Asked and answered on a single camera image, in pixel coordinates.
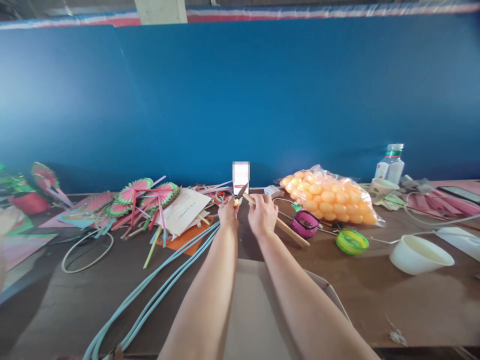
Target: green label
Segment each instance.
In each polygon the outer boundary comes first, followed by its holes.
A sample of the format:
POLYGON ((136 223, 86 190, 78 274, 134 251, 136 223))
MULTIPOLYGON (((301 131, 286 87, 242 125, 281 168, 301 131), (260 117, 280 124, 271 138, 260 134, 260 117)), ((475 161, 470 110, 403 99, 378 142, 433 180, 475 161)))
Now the green label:
POLYGON ((402 155, 401 151, 387 151, 386 154, 385 154, 385 157, 387 157, 387 158, 393 158, 393 157, 399 158, 400 155, 402 155))

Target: smartphone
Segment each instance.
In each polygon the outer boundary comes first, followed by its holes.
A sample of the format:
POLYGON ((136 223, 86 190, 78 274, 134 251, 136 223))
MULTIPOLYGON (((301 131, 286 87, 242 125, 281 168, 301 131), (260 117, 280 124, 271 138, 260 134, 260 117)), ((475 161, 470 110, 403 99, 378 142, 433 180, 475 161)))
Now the smartphone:
POLYGON ((473 192, 463 190, 456 186, 439 186, 438 190, 454 195, 457 198, 471 201, 480 206, 480 195, 474 194, 473 192))

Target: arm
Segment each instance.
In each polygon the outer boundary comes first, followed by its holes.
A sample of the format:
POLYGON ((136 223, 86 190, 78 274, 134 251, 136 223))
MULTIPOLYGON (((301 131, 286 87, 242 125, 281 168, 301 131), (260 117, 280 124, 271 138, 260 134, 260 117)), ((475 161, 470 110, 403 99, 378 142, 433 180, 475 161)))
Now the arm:
POLYGON ((345 316, 305 273, 274 233, 279 208, 268 195, 253 194, 248 221, 260 246, 281 311, 306 360, 378 359, 345 316))
POLYGON ((237 267, 238 207, 218 210, 220 229, 173 321, 158 360, 223 359, 237 267))

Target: orange paper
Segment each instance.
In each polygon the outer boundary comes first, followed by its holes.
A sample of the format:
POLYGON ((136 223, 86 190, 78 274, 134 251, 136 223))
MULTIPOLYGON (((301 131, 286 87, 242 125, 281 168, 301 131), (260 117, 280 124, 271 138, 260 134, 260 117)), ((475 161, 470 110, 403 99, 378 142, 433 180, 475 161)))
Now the orange paper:
MULTIPOLYGON (((214 219, 211 217, 207 217, 206 219, 210 222, 210 225, 212 225, 212 223, 214 222, 214 219)), ((207 230, 210 227, 210 225, 202 221, 200 228, 198 228, 197 226, 192 226, 191 228, 187 229, 182 235, 177 237, 175 240, 173 241, 167 240, 166 247, 172 250, 178 250, 183 245, 185 245, 190 240, 192 240, 194 237, 196 237, 197 235, 207 230)), ((159 239, 157 240, 156 244, 163 245, 163 242, 164 242, 163 239, 159 239)), ((187 254, 189 256, 194 255, 201 243, 202 241, 197 242, 195 245, 193 245, 191 248, 185 251, 184 254, 187 254)))

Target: wooden handle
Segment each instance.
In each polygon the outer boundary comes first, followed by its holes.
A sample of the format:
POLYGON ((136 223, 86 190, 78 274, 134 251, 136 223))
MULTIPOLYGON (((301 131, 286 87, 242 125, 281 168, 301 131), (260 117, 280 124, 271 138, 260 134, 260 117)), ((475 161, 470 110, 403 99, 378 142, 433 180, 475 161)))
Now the wooden handle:
MULTIPOLYGON (((246 192, 243 193, 243 197, 247 199, 249 203, 252 203, 255 205, 255 200, 246 192)), ((290 236, 298 245, 300 245, 302 248, 308 248, 310 246, 310 243, 306 241, 303 237, 298 235, 295 231, 293 231, 290 226, 288 226, 286 223, 284 223, 282 220, 280 220, 278 217, 276 218, 276 224, 277 226, 288 236, 290 236)))

